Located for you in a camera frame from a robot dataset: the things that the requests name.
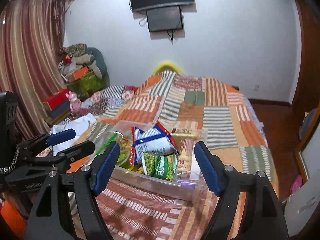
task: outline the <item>wooden door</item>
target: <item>wooden door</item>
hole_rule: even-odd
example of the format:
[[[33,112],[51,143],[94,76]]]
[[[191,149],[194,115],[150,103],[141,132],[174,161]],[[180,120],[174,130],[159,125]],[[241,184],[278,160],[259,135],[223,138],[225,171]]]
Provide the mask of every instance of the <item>wooden door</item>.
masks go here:
[[[296,0],[301,26],[301,66],[292,109],[303,120],[304,113],[320,101],[320,23],[304,0]]]

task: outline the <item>bed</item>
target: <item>bed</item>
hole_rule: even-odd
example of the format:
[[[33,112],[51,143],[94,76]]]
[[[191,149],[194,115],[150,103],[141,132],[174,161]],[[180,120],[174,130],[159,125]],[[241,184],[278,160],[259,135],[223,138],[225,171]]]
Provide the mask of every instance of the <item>bed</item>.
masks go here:
[[[230,85],[214,78],[164,71],[149,77],[138,88],[111,86],[90,100],[98,114],[97,122],[77,143],[98,141],[119,120],[205,128],[212,154],[240,172],[265,171],[278,193],[277,175],[262,125],[249,101]],[[88,158],[73,163],[70,172],[86,162]],[[111,179],[96,200],[109,230],[120,239],[186,240],[200,239],[218,198],[204,190],[196,201],[184,201]],[[238,232],[244,201],[245,194],[241,194],[229,238]],[[73,213],[73,217],[77,234],[83,237],[77,214]]]

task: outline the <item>white sheet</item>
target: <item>white sheet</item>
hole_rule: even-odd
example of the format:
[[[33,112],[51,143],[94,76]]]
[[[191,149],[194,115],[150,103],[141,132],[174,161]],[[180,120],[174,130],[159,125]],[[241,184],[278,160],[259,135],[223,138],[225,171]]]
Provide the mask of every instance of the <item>white sheet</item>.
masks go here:
[[[50,129],[50,133],[55,134],[68,129],[73,129],[76,131],[76,137],[72,140],[55,145],[53,147],[53,156],[56,156],[58,152],[71,147],[75,143],[75,141],[78,140],[78,138],[88,129],[88,127],[96,121],[97,120],[95,119],[95,117],[89,113],[65,125],[54,125]]]

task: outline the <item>pink object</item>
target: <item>pink object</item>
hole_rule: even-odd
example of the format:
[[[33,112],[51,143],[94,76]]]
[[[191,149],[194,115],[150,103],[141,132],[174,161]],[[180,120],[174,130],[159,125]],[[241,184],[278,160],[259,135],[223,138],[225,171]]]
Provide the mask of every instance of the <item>pink object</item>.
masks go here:
[[[78,99],[77,94],[74,92],[69,91],[69,93],[66,94],[66,97],[70,101],[70,110],[74,114],[78,114],[79,110],[81,108],[82,102],[80,99]]]
[[[302,177],[301,177],[301,175],[298,175],[296,177],[296,179],[294,180],[294,183],[291,185],[290,193],[292,194],[292,193],[297,192],[297,190],[299,188],[301,188],[302,184],[303,184],[302,183]]]

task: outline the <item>wall outlet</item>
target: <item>wall outlet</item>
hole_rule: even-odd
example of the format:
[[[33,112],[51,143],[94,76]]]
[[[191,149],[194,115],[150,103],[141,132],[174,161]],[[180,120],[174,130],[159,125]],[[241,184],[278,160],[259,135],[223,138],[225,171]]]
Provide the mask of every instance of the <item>wall outlet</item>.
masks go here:
[[[258,91],[259,90],[259,84],[253,84],[253,90]]]

